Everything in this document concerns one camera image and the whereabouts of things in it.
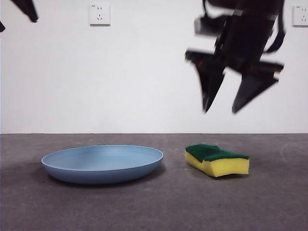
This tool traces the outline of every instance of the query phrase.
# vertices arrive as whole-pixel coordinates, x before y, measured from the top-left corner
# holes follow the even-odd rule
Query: sponge
[[[196,169],[212,177],[228,174],[248,174],[249,156],[221,150],[208,144],[186,147],[186,161]]]

